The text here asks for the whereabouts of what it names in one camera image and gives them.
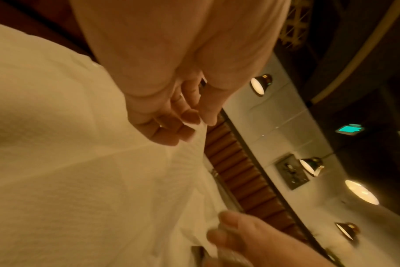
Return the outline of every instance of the ceiling light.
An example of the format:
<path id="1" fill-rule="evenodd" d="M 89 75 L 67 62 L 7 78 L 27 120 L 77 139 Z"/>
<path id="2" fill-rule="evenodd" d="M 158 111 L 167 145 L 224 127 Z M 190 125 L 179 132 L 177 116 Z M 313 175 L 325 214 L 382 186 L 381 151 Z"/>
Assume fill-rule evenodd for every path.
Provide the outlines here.
<path id="1" fill-rule="evenodd" d="M 250 86 L 256 95 L 262 97 L 264 96 L 267 87 L 272 84 L 272 81 L 273 79 L 270 74 L 264 74 L 251 79 Z"/>
<path id="2" fill-rule="evenodd" d="M 356 235 L 360 232 L 360 229 L 353 223 L 335 223 L 342 234 L 351 241 L 356 241 Z"/>
<path id="3" fill-rule="evenodd" d="M 320 171 L 324 168 L 323 161 L 319 157 L 303 158 L 300 159 L 301 165 L 313 177 L 317 177 Z"/>
<path id="4" fill-rule="evenodd" d="M 354 194 L 356 194 L 362 200 L 365 200 L 368 203 L 374 205 L 379 205 L 379 200 L 363 185 L 351 180 L 346 180 L 345 184 Z"/>

